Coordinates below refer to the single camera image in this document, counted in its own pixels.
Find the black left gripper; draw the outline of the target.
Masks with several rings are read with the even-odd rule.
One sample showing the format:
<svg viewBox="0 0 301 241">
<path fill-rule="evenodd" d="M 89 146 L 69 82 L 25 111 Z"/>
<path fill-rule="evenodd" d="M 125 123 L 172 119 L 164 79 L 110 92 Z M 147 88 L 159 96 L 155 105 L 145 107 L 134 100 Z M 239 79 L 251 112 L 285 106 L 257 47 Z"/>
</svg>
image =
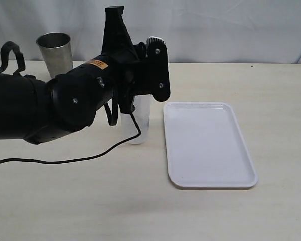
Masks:
<svg viewBox="0 0 301 241">
<path fill-rule="evenodd" d="M 157 102 L 165 102 L 171 94 L 168 53 L 162 38 L 151 36 L 146 44 L 136 45 L 142 58 L 126 64 L 132 80 L 119 88 L 118 105 L 122 114 L 134 112 L 136 96 L 151 95 Z"/>
</svg>

